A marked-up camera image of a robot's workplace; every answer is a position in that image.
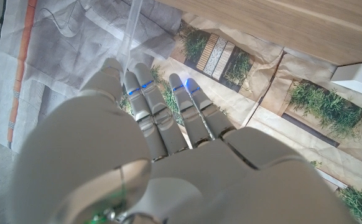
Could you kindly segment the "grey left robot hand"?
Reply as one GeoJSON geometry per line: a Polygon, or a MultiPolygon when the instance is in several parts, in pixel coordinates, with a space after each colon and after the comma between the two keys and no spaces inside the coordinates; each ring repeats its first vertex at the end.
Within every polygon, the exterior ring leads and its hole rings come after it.
{"type": "Polygon", "coordinates": [[[354,223],[298,152],[235,128],[193,79],[170,83],[182,134],[142,63],[108,58],[24,141],[13,223],[354,223]]]}

